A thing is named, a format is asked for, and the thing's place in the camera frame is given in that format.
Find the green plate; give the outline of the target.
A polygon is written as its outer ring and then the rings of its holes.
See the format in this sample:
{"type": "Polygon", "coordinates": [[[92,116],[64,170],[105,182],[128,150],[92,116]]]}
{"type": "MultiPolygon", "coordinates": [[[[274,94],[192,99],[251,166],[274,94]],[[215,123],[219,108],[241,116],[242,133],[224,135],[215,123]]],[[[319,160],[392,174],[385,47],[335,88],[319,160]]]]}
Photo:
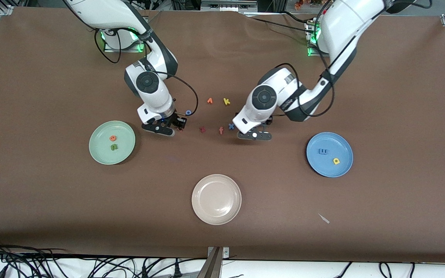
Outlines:
{"type": "Polygon", "coordinates": [[[91,157],[102,165],[115,165],[127,159],[133,152],[136,144],[134,130],[125,122],[109,121],[99,125],[89,140],[89,153],[91,157]],[[111,135],[117,136],[116,141],[110,141],[111,135]],[[117,144],[117,150],[110,146],[117,144]]]}

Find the brown table cover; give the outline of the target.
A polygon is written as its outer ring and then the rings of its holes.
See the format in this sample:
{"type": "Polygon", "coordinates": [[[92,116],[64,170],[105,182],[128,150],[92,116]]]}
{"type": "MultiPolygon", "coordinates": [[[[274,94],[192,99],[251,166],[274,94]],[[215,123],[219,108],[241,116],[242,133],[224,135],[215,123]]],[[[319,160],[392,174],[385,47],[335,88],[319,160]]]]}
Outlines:
{"type": "Polygon", "coordinates": [[[291,63],[307,88],[316,84],[324,67],[307,56],[304,35],[235,12],[163,11],[152,26],[199,95],[174,137],[141,130],[142,102],[124,82],[138,54],[106,61],[63,8],[18,7],[2,17],[0,244],[182,258],[228,246],[237,259],[445,262],[438,17],[378,18],[335,84],[332,108],[305,122],[275,118],[270,141],[221,135],[219,127],[280,63],[291,63]],[[124,161],[102,165],[89,140],[109,121],[130,125],[136,144],[124,161]],[[352,147],[345,175],[328,178],[309,165],[307,144],[321,132],[352,147]],[[229,176],[242,194],[224,225],[192,209],[195,185],[212,174],[229,176]]]}

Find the beige plate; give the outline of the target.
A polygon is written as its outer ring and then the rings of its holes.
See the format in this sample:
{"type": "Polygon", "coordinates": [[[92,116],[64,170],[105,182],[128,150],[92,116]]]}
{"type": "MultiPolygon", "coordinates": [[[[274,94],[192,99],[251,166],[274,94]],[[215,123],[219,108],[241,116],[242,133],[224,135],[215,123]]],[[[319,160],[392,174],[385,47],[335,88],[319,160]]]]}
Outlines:
{"type": "Polygon", "coordinates": [[[242,205],[242,194],[229,176],[212,174],[194,187],[191,205],[196,216],[209,225],[224,225],[233,220],[242,205]]]}

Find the grey metal bar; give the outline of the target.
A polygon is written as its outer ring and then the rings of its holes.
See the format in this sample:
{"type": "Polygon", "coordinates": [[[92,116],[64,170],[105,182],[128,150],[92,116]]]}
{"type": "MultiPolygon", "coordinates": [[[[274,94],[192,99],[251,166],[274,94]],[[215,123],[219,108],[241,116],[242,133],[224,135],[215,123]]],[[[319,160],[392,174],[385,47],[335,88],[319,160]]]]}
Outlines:
{"type": "Polygon", "coordinates": [[[223,247],[213,247],[196,278],[220,278],[224,257],[223,247]]]}

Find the blue plate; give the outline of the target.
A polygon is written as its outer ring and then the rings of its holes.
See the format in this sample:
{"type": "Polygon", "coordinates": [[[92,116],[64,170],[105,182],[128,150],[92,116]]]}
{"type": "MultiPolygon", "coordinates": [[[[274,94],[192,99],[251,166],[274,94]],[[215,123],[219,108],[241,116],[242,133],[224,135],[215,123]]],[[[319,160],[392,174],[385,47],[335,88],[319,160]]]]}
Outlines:
{"type": "Polygon", "coordinates": [[[309,165],[321,176],[337,178],[345,175],[353,166],[353,149],[343,137],[333,132],[321,132],[308,142],[305,151],[309,165]],[[320,148],[328,149],[328,155],[318,153],[320,148]],[[333,163],[339,158],[340,164],[333,163]]]}

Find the orange background object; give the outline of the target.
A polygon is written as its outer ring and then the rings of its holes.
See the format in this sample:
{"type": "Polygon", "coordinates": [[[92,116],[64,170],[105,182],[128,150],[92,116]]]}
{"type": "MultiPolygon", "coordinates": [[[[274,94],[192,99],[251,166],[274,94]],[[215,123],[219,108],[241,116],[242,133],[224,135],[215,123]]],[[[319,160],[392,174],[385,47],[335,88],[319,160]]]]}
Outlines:
{"type": "Polygon", "coordinates": [[[326,0],[297,0],[295,2],[295,10],[300,10],[303,6],[306,7],[321,7],[326,0]]]}

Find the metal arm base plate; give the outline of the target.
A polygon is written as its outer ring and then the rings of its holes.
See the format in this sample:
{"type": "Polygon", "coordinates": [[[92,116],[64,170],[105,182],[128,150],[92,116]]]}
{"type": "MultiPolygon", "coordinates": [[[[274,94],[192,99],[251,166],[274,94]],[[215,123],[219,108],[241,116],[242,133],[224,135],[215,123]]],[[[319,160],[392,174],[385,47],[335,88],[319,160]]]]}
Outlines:
{"type": "Polygon", "coordinates": [[[120,38],[116,36],[101,37],[104,42],[104,51],[110,53],[142,53],[145,50],[145,44],[139,39],[134,40],[131,37],[120,38]]]}
{"type": "Polygon", "coordinates": [[[321,34],[320,23],[316,22],[317,17],[309,19],[304,23],[307,33],[307,52],[308,56],[316,55],[319,56],[319,51],[317,50],[317,39],[321,34]]]}

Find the silver aluminium frame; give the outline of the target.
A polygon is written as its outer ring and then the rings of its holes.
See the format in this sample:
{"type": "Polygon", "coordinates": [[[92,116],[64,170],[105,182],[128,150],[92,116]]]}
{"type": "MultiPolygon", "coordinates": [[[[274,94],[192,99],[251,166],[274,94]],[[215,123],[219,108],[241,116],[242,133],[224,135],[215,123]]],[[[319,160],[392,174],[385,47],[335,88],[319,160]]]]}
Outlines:
{"type": "Polygon", "coordinates": [[[201,0],[201,11],[258,12],[256,0],[201,0]]]}

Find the silver bracket plate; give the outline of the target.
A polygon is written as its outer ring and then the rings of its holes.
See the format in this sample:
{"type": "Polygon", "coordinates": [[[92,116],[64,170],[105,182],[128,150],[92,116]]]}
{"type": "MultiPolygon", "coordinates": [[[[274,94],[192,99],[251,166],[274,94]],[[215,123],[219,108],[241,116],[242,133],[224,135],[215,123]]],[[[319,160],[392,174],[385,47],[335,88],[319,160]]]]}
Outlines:
{"type": "MultiPolygon", "coordinates": [[[[215,247],[213,247],[213,246],[209,246],[208,247],[208,257],[210,256],[210,254],[211,254],[211,252],[212,252],[212,250],[214,248],[215,247]]],[[[222,258],[223,259],[229,259],[229,257],[230,257],[230,248],[227,247],[227,246],[223,246],[223,247],[220,247],[220,249],[222,251],[222,258]]]]}

